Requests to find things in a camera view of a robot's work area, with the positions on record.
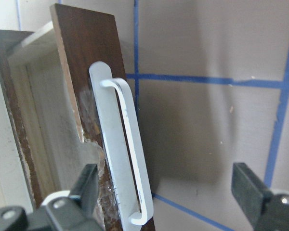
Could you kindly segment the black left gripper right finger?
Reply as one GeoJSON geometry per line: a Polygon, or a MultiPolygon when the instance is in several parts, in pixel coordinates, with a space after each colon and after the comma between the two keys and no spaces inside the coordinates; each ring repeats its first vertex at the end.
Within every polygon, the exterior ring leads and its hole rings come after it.
{"type": "Polygon", "coordinates": [[[270,190],[245,163],[233,163],[231,192],[254,231],[289,231],[289,193],[270,190]]]}

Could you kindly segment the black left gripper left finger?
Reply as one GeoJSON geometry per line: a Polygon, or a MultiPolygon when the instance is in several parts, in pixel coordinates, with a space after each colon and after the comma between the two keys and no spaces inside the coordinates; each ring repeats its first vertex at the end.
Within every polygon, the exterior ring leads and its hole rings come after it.
{"type": "Polygon", "coordinates": [[[55,196],[33,213],[21,206],[0,208],[0,231],[101,231],[93,218],[98,167],[87,164],[67,196],[55,196]]]}

